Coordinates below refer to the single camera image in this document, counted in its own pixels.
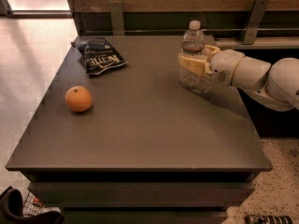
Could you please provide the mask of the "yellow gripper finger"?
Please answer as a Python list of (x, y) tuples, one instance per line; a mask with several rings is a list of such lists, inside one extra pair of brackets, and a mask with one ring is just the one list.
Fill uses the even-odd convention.
[(211, 75), (211, 65), (206, 55), (178, 55), (179, 64), (198, 76)]
[(206, 55), (206, 59), (211, 62), (213, 56), (220, 52), (221, 50), (216, 47), (216, 46), (212, 46), (212, 45), (205, 45), (204, 49), (203, 49), (203, 54)]

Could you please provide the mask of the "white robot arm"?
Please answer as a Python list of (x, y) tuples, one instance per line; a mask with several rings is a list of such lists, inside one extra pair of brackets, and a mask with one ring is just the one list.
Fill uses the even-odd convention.
[(234, 86), (257, 103), (278, 112), (299, 109), (299, 60), (268, 63), (233, 49), (205, 45), (196, 54), (178, 54), (180, 83), (197, 93), (214, 84)]

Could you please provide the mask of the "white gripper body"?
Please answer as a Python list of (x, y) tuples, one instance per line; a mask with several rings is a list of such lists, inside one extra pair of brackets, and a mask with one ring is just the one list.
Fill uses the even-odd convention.
[(217, 52), (211, 60), (212, 79), (223, 86), (233, 85), (233, 76), (245, 54), (232, 49)]

